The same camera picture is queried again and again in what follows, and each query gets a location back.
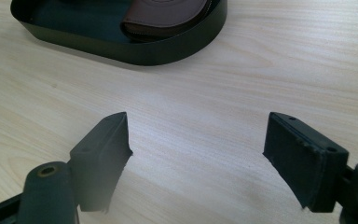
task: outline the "brown leather wallet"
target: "brown leather wallet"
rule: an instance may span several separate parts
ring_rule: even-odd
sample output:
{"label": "brown leather wallet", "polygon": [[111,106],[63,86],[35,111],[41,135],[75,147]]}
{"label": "brown leather wallet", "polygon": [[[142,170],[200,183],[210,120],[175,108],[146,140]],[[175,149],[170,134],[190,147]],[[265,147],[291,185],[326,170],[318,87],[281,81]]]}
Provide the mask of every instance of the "brown leather wallet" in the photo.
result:
{"label": "brown leather wallet", "polygon": [[121,23],[130,39],[151,42],[179,35],[202,21],[212,0],[133,0]]}

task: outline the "black tray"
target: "black tray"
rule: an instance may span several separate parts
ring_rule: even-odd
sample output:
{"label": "black tray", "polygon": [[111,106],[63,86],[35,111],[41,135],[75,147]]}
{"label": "black tray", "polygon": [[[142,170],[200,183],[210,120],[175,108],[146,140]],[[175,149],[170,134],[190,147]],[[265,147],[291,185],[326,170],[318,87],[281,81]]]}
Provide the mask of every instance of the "black tray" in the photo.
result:
{"label": "black tray", "polygon": [[219,34],[227,0],[213,0],[206,18],[180,35],[130,41],[119,24],[131,0],[13,0],[11,13],[36,38],[124,63],[157,65],[188,57]]}

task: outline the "wooden table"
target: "wooden table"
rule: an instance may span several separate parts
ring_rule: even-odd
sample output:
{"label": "wooden table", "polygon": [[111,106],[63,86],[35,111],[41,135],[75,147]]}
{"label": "wooden table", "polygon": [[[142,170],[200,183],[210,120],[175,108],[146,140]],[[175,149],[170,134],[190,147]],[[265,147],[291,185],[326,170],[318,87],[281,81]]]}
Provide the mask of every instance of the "wooden table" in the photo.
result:
{"label": "wooden table", "polygon": [[339,205],[302,210],[262,152],[277,111],[358,163],[358,1],[230,0],[208,47],[151,67],[37,40],[9,5],[0,0],[0,202],[127,111],[134,155],[110,212],[81,223],[338,223]]}

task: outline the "wooden surface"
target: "wooden surface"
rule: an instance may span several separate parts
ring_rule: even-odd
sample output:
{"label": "wooden surface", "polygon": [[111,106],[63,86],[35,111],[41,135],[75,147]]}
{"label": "wooden surface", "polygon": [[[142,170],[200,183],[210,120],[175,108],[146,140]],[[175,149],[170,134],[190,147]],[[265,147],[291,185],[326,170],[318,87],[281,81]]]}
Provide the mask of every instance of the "wooden surface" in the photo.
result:
{"label": "wooden surface", "polygon": [[0,0],[0,202],[127,111],[134,155],[110,212],[81,223],[338,223],[339,205],[302,210],[261,153],[277,111],[358,163],[358,1],[229,0],[213,43],[152,67],[39,41],[9,5]]}

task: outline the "table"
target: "table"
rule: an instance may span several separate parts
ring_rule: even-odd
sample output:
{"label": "table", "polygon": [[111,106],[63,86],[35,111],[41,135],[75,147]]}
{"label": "table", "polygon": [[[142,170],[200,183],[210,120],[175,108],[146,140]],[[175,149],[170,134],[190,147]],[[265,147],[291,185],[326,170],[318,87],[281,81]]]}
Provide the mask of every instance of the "table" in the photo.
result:
{"label": "table", "polygon": [[110,211],[81,223],[338,223],[302,210],[261,154],[270,111],[358,163],[358,1],[230,0],[205,49],[135,66],[35,39],[0,0],[0,202],[127,111],[134,155]]}

